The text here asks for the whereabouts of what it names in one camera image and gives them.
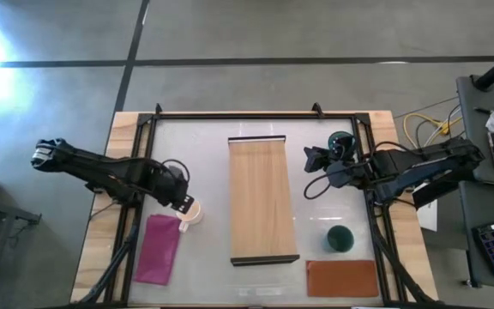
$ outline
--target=green cup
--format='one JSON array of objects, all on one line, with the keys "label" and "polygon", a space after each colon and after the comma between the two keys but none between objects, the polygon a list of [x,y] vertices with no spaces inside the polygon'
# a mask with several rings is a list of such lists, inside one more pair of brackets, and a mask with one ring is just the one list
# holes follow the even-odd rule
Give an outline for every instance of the green cup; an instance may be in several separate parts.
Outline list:
[{"label": "green cup", "polygon": [[353,247],[353,234],[348,227],[334,226],[327,232],[327,242],[337,252],[348,252]]}]

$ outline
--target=gray floor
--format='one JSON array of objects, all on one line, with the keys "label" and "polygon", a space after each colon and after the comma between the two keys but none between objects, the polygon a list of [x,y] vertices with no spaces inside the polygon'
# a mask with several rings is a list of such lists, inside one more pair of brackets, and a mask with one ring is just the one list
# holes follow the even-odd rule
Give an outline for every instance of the gray floor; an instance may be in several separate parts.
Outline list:
[{"label": "gray floor", "polygon": [[[141,0],[0,0],[0,61],[126,59],[140,7]],[[152,0],[137,58],[468,55],[494,55],[494,0]],[[492,65],[136,68],[123,109],[306,110],[319,102],[397,115],[456,96],[457,76]],[[0,308],[69,299],[93,196],[70,176],[34,171],[29,158],[39,138],[103,151],[122,75],[120,67],[0,69],[0,199],[43,213],[40,226],[6,248]],[[457,104],[424,113],[443,119]],[[396,127],[407,145],[400,118]],[[424,127],[421,138],[430,133]],[[494,308],[494,288],[459,285],[467,278],[462,251],[428,249],[441,300]]]}]

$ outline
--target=brown leather pad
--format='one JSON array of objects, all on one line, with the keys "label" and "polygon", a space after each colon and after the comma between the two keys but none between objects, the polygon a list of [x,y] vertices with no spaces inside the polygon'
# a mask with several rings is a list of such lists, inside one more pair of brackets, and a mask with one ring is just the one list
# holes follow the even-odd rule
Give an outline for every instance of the brown leather pad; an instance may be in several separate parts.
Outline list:
[{"label": "brown leather pad", "polygon": [[308,296],[378,296],[375,261],[306,261]]}]

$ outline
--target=cup on desk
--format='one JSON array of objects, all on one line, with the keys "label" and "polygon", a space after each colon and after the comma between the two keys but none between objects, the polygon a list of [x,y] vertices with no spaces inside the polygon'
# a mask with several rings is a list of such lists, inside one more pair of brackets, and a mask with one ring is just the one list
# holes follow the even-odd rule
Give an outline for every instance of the cup on desk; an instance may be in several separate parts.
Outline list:
[{"label": "cup on desk", "polygon": [[353,247],[353,234],[348,227],[334,226],[327,231],[327,242],[337,252],[348,252]]},{"label": "cup on desk", "polygon": [[180,232],[182,233],[185,233],[190,225],[199,223],[199,221],[202,220],[203,217],[202,205],[199,202],[194,201],[194,203],[190,206],[190,209],[188,209],[188,212],[186,214],[177,212],[177,217],[182,221],[180,222],[180,226],[178,227],[178,230],[180,230]]}]

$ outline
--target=pink towel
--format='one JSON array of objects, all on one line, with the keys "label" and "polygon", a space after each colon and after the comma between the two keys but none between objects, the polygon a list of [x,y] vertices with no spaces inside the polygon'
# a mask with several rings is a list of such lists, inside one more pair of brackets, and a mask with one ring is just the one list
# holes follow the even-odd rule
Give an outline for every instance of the pink towel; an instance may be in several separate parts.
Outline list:
[{"label": "pink towel", "polygon": [[135,281],[167,285],[177,252],[180,220],[167,215],[150,215],[138,259]]}]

